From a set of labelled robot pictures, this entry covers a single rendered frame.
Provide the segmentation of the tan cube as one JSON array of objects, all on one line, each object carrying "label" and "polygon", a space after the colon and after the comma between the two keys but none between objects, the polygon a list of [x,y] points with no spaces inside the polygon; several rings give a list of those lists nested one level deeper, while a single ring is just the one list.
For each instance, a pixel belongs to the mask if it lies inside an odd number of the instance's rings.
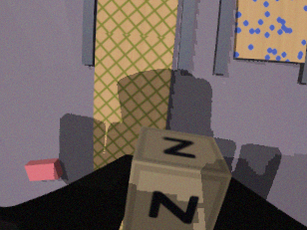
[{"label": "tan cube", "polygon": [[142,125],[122,230],[213,230],[227,167],[214,137]]}]

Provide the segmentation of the pink rectangular block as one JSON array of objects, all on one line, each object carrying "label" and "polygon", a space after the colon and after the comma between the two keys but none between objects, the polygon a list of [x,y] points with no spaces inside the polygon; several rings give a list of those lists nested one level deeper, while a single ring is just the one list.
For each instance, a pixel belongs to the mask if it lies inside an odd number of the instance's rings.
[{"label": "pink rectangular block", "polygon": [[60,179],[62,176],[58,158],[29,160],[24,167],[29,180]]}]

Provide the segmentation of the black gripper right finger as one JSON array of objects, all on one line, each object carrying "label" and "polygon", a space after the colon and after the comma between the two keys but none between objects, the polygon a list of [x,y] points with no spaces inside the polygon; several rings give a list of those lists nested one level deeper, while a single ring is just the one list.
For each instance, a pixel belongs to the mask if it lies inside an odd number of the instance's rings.
[{"label": "black gripper right finger", "polygon": [[307,227],[231,176],[213,230],[307,230]]}]

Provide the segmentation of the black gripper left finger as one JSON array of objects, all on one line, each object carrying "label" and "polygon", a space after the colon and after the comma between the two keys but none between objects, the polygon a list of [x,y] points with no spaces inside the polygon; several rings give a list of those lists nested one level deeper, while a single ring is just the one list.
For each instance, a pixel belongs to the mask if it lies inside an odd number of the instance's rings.
[{"label": "black gripper left finger", "polygon": [[0,230],[119,230],[133,155],[16,206],[0,207]]}]

